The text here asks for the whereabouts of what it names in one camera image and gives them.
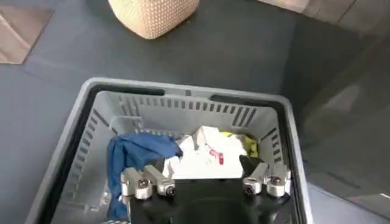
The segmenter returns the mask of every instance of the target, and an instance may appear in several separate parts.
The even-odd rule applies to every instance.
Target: woven basket
[[[189,17],[199,0],[108,0],[115,16],[145,39],[170,31]]]

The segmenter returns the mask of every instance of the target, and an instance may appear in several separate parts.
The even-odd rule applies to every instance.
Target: bolt
[[[147,179],[142,179],[138,181],[138,187],[139,188],[146,188],[149,184],[149,181]]]
[[[250,186],[246,186],[245,187],[245,194],[247,194],[248,196],[252,196],[254,194],[253,188]]]
[[[271,177],[271,183],[273,185],[281,185],[282,179],[280,177]]]
[[[168,187],[166,190],[166,196],[173,197],[176,194],[176,190],[174,187]]]

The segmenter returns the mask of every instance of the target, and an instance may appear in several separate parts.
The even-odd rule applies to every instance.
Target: gray plastic laundry basket
[[[26,224],[107,220],[109,140],[142,131],[180,137],[201,125],[250,133],[260,158],[292,170],[292,216],[312,223],[291,106],[284,97],[226,89],[94,78],[76,99]]]

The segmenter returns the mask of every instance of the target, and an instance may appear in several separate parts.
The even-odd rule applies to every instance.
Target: white cloth
[[[179,143],[183,156],[166,159],[163,175],[172,179],[241,178],[240,155],[247,155],[237,138],[202,126]]]

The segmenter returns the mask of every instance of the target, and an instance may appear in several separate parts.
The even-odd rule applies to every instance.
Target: dark gray floor tile
[[[68,0],[24,67],[76,88],[103,75],[277,93],[296,18],[256,1],[202,1],[178,28],[144,40],[120,24],[106,0]]]
[[[1,223],[24,222],[76,95],[0,67]]]
[[[309,184],[308,190],[315,224],[390,223],[389,220],[337,198],[316,186]]]

